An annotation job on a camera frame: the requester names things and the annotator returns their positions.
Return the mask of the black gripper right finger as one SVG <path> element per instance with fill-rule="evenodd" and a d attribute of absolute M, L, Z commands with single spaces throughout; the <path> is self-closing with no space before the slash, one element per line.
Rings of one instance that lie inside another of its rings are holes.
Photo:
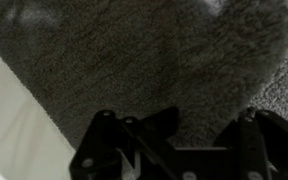
<path fill-rule="evenodd" d="M 248 108 L 214 145 L 234 153 L 236 180 L 288 180 L 288 121 L 273 111 Z"/>

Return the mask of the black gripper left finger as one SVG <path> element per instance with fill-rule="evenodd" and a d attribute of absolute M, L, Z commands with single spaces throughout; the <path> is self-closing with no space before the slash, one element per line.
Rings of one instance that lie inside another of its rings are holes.
<path fill-rule="evenodd" d="M 178 114 L 171 107 L 138 120 L 97 112 L 69 165 L 71 180 L 122 180 L 124 160 L 141 180 L 179 180 L 176 151 L 166 141 L 176 131 Z"/>

